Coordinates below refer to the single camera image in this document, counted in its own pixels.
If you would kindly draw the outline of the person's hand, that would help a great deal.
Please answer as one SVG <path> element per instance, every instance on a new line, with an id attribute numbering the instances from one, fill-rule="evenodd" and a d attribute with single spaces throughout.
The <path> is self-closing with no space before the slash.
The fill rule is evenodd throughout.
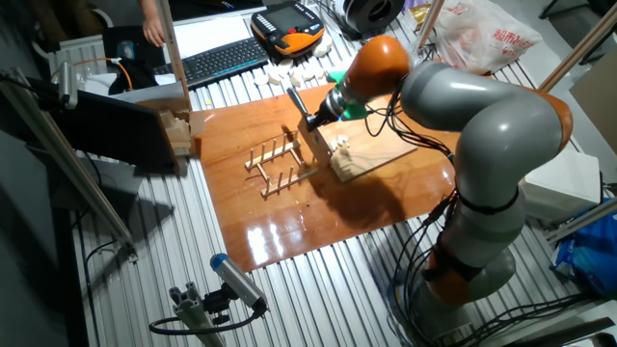
<path id="1" fill-rule="evenodd" d="M 163 47 L 165 38 L 161 21 L 157 15 L 145 17 L 143 33 L 148 43 L 158 48 Z"/>

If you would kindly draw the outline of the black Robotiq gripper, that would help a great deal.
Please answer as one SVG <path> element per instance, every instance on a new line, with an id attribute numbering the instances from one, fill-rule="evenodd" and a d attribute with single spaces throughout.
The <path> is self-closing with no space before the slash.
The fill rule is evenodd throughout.
<path id="1" fill-rule="evenodd" d="M 338 121 L 345 111 L 345 98 L 340 90 L 330 90 L 315 115 L 307 115 L 308 132 L 322 125 Z"/>

